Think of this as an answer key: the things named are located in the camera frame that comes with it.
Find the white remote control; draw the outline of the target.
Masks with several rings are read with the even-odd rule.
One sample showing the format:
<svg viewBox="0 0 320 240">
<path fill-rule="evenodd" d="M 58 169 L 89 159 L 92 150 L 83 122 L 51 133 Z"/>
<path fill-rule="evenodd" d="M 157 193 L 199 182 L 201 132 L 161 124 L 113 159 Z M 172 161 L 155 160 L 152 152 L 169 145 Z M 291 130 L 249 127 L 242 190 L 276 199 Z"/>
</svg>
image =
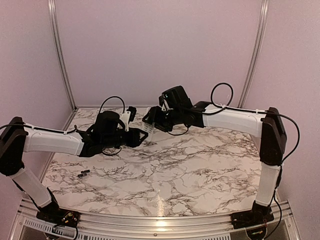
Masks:
<svg viewBox="0 0 320 240">
<path fill-rule="evenodd" d="M 141 125 L 141 129 L 143 131 L 145 131 L 146 133 L 148 133 L 148 137 L 152 137 L 153 133 L 154 133 L 154 128 L 155 128 L 155 124 L 152 123 L 147 123 L 147 122 L 142 122 L 142 125 Z"/>
</svg>

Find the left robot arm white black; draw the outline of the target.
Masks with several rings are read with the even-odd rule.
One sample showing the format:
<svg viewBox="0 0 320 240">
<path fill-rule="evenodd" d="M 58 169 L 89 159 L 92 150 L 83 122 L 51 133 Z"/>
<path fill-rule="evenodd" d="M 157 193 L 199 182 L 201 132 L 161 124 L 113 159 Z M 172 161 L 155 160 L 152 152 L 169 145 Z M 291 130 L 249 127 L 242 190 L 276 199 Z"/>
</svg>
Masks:
<svg viewBox="0 0 320 240">
<path fill-rule="evenodd" d="M 59 206 L 53 193 L 25 166 L 23 154 L 51 152 L 90 158 L 104 153 L 106 149 L 120 149 L 122 146 L 135 148 L 140 146 L 149 134 L 129 126 L 134 117 L 130 111 L 118 114 L 107 110 L 99 113 L 95 123 L 87 130 L 75 128 L 71 131 L 27 125 L 21 117 L 14 117 L 9 124 L 2 126 L 0 172 L 10 177 L 15 185 L 30 197 L 38 209 L 38 219 L 53 223 L 57 227 L 76 228 L 80 213 Z"/>
</svg>

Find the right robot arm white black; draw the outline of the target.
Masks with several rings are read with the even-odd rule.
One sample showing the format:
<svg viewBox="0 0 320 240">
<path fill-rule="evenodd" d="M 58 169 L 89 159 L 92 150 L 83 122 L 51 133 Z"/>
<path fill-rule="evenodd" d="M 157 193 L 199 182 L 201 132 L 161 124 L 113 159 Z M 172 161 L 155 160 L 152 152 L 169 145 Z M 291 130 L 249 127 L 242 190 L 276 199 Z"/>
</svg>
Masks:
<svg viewBox="0 0 320 240">
<path fill-rule="evenodd" d="M 260 139 L 259 159 L 261 175 L 252 208 L 231 215 L 234 229 L 266 224 L 274 220 L 271 202 L 282 177 L 282 164 L 287 134 L 279 111 L 249 110 L 215 105 L 208 101 L 171 103 L 151 107 L 142 121 L 163 132 L 170 132 L 175 125 L 186 127 L 215 127 L 242 132 Z"/>
</svg>

